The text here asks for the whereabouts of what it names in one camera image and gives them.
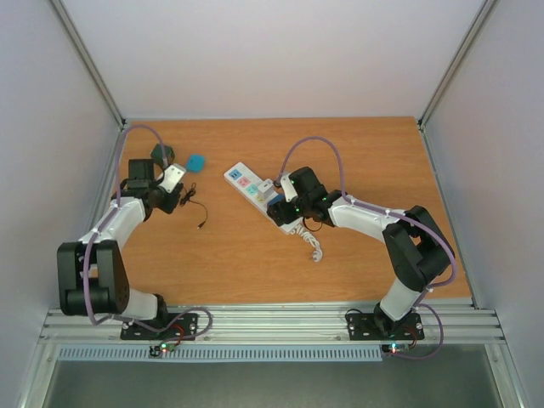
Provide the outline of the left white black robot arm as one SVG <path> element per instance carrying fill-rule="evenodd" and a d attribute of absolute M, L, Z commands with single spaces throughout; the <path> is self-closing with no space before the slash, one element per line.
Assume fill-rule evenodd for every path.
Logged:
<path fill-rule="evenodd" d="M 133 289 L 122 249 L 154 210 L 170 214 L 179 204 L 186 169 L 169 164 L 156 176 L 151 159 L 132 159 L 128 177 L 98 223 L 77 241 L 57 250 L 59 306 L 64 315 L 86 316 L 95 326 L 109 318 L 138 320 L 152 338 L 166 336 L 171 317 L 162 296 Z"/>

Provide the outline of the black adapter with thin cable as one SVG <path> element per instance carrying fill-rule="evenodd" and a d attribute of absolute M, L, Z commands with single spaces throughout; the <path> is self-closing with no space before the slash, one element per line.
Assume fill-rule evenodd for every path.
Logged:
<path fill-rule="evenodd" d="M 196 227 L 199 230 L 206 225 L 208 217 L 209 217 L 209 212 L 207 207 L 203 203 L 196 201 L 194 199 L 194 197 L 197 194 L 196 182 L 193 182 L 189 188 L 184 186 L 182 189 L 182 192 L 183 194 L 181 195 L 181 198 L 179 199 L 179 202 L 178 202 L 178 205 L 180 207 L 185 207 L 186 205 L 190 204 L 192 206 L 198 206 L 200 209 L 203 210 L 203 214 L 204 214 L 203 220 Z"/>

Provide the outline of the light blue adapter plug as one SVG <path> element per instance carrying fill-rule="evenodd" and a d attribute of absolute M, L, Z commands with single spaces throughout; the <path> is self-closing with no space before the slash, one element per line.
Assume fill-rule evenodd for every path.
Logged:
<path fill-rule="evenodd" d="M 202 155 L 191 154 L 186 163 L 185 168 L 190 173 L 200 173 L 206 164 L 206 158 Z"/>

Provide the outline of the dark green cube plug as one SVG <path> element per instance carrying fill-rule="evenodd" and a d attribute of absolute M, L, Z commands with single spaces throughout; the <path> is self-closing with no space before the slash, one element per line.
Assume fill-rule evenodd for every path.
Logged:
<path fill-rule="evenodd" d="M 175 153 L 173 148 L 165 144 L 156 144 L 150 152 L 150 159 L 161 168 L 170 166 L 174 159 Z"/>

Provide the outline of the white power strip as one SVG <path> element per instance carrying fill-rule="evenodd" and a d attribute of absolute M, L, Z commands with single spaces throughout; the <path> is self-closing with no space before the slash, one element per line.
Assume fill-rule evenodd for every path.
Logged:
<path fill-rule="evenodd" d="M 260 178 L 249 167 L 242 162 L 237 162 L 233 167 L 224 173 L 225 181 L 240 193 L 248 202 L 250 202 L 261 214 L 264 215 L 274 226 L 279 228 L 286 235 L 303 235 L 307 230 L 303 226 L 301 219 L 290 224 L 277 226 L 275 222 L 266 214 L 267 203 L 278 194 L 275 191 L 266 201 L 258 199 L 258 186 L 265 180 Z"/>

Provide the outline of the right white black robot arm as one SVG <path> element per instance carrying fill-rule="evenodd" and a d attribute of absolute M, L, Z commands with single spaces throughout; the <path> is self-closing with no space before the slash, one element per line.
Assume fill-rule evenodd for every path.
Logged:
<path fill-rule="evenodd" d="M 392 210 L 360 201 L 343 190 L 328 191 L 310 167 L 281 175 L 274 186 L 283 197 L 267 206 L 267 214 L 277 225 L 310 218 L 385 245 L 395 278 L 373 311 L 372 325 L 381 337 L 402 331 L 423 293 L 448 267 L 456 266 L 451 245 L 424 207 Z"/>

